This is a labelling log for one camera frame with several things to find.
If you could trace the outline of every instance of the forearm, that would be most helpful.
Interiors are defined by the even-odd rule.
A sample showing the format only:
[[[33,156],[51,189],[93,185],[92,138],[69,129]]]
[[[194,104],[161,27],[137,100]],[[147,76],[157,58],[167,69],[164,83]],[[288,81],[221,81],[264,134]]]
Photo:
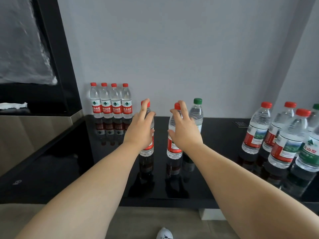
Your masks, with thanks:
[[[54,197],[17,238],[104,238],[137,155],[122,144]]]
[[[187,154],[242,239],[319,237],[318,217],[284,192],[205,145]]]

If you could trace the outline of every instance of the hand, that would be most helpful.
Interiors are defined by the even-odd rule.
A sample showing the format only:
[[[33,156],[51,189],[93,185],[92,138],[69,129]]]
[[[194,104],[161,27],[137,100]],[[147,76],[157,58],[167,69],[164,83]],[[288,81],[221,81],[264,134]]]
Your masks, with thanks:
[[[156,113],[150,112],[145,117],[149,101],[149,99],[143,101],[140,112],[133,116],[132,123],[124,136],[123,143],[133,144],[139,151],[146,148],[152,142],[154,129],[151,129],[151,123]]]
[[[168,130],[168,133],[178,148],[187,153],[187,149],[191,148],[196,144],[202,144],[202,136],[195,125],[193,118],[189,118],[187,107],[184,101],[178,101],[181,106],[181,114],[175,109],[171,109],[175,120],[175,132]]]

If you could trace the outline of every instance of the green bottle cap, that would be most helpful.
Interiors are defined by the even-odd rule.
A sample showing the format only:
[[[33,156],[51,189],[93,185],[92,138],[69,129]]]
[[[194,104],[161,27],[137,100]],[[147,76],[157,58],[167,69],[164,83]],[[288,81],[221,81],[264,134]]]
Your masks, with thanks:
[[[194,99],[194,104],[196,104],[196,105],[201,105],[202,102],[203,102],[202,98],[195,98],[195,99]]]
[[[319,110],[319,104],[314,104],[313,109]]]

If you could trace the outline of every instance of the white shoe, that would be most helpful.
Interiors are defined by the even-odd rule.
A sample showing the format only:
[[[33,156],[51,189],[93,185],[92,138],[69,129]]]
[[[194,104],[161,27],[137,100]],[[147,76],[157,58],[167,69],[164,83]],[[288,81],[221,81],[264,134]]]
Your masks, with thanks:
[[[173,239],[173,235],[170,230],[163,227],[158,233],[156,239]]]

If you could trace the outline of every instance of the person's right hand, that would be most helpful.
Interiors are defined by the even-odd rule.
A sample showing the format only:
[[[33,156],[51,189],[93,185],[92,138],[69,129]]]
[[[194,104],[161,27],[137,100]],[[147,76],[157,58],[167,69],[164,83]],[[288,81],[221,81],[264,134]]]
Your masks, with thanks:
[[[175,120],[175,132],[173,130],[168,130],[168,133],[174,143],[179,149],[187,152],[187,149],[191,148],[196,144],[202,144],[202,136],[195,125],[193,118],[189,118],[187,107],[184,101],[178,101],[181,106],[181,114],[175,109],[171,109],[170,112],[173,113]]]

